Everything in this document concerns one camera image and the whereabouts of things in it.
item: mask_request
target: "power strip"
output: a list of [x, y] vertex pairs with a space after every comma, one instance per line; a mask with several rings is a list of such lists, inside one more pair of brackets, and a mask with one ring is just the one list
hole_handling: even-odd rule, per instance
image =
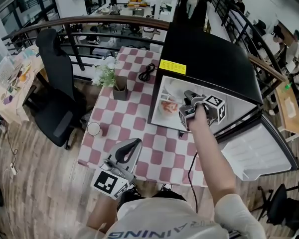
[[19, 171], [16, 170], [16, 168], [14, 167], [14, 165], [12, 163], [10, 164], [10, 168], [11, 168], [13, 175], [17, 175], [19, 173]]

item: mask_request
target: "yellow sticker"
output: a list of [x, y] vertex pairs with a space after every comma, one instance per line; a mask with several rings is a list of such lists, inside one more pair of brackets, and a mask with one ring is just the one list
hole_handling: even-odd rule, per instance
[[171, 61], [164, 60], [164, 59], [162, 59], [160, 61], [159, 68], [169, 70], [172, 72], [176, 72], [179, 74], [186, 74], [186, 66], [185, 65], [178, 64], [178, 63], [171, 62]]

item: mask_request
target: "wooden floor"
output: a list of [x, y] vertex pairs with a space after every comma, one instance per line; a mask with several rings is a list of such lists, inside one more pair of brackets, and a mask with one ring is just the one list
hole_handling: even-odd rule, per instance
[[[85, 92], [92, 93], [89, 102], [95, 102], [98, 90], [85, 86]], [[0, 138], [0, 186], [5, 194], [5, 207], [0, 207], [0, 228], [12, 238], [9, 222], [16, 239], [59, 239], [73, 238], [79, 226], [85, 224], [98, 199], [98, 193], [90, 188], [94, 170], [77, 163], [77, 156], [83, 132], [76, 131], [75, 142], [70, 151], [52, 144], [37, 128], [33, 118], [22, 125], [11, 124], [9, 137], [12, 148], [18, 149], [15, 163], [19, 174], [13, 176], [6, 171], [12, 158], [7, 135]], [[299, 159], [299, 138], [291, 144]], [[239, 194], [249, 209], [262, 204], [257, 187], [277, 189], [281, 183], [295, 186], [299, 171], [262, 177], [255, 182], [241, 182], [237, 179]], [[151, 196], [156, 184], [139, 182], [140, 191]], [[174, 186], [194, 208], [190, 187]], [[195, 188], [199, 201], [199, 215], [212, 219], [213, 203], [208, 189]], [[299, 199], [299, 192], [288, 192], [288, 196]], [[288, 228], [262, 224], [268, 237], [287, 238]]]

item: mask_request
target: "pink and white tablecloth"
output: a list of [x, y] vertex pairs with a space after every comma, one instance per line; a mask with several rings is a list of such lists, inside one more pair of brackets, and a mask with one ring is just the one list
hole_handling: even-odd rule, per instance
[[[156, 71], [146, 83], [138, 79], [138, 74], [150, 63], [158, 67], [159, 58], [159, 53], [151, 51], [120, 49], [116, 74], [128, 78], [128, 100], [114, 100], [112, 88], [102, 88], [90, 122], [101, 125], [103, 137], [94, 138], [85, 132], [78, 157], [80, 164], [95, 168], [116, 143], [140, 138], [143, 148], [134, 170], [138, 179], [189, 185], [187, 174], [196, 153], [192, 134], [185, 133], [179, 139], [177, 130], [147, 123]], [[190, 176], [193, 185], [207, 187], [198, 158]]]

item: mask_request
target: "flower pot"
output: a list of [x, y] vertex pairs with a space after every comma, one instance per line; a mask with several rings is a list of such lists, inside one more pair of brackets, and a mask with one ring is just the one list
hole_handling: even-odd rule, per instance
[[115, 76], [115, 81], [119, 89], [113, 86], [113, 98], [115, 100], [126, 101], [128, 96], [128, 80], [125, 76]]

